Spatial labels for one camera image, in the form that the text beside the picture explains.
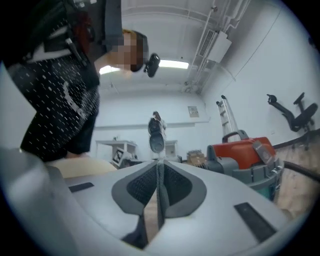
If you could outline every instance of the wooden floor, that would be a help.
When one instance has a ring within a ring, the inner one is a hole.
[[[305,151],[303,145],[295,149],[287,146],[276,150],[277,155],[314,172],[320,173],[320,137],[310,143]],[[292,218],[309,211],[320,193],[320,186],[315,181],[295,171],[285,169],[282,173],[281,187],[274,203],[283,210],[289,211]],[[158,232],[157,195],[154,193],[144,209],[144,218],[149,242]]]

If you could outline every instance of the ladder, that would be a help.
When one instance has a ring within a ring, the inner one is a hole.
[[[218,106],[218,110],[221,118],[222,133],[224,137],[227,134],[238,131],[238,127],[227,98],[224,95],[221,95],[221,98],[222,100],[217,101],[216,104]],[[239,140],[240,140],[240,136],[235,135],[230,137],[228,141],[235,142]]]

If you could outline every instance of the wall sign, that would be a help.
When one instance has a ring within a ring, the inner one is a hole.
[[[191,118],[198,118],[199,112],[196,106],[188,106],[189,109],[189,115]]]

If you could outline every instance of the ceiling light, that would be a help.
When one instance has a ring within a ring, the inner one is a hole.
[[[113,66],[104,66],[100,69],[99,73],[102,74],[107,74],[107,73],[111,73],[111,72],[115,72],[115,71],[119,71],[120,68],[117,67],[113,67]]]
[[[189,66],[189,63],[182,61],[174,61],[174,60],[164,60],[160,61],[159,67],[162,68],[178,68],[186,70]]]

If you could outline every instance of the black cable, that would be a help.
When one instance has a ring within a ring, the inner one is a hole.
[[[307,168],[304,168],[300,165],[297,165],[293,162],[288,162],[288,161],[283,161],[283,162],[284,162],[284,168],[293,170],[297,173],[307,176],[308,178],[320,183],[320,175],[318,173],[311,171]]]

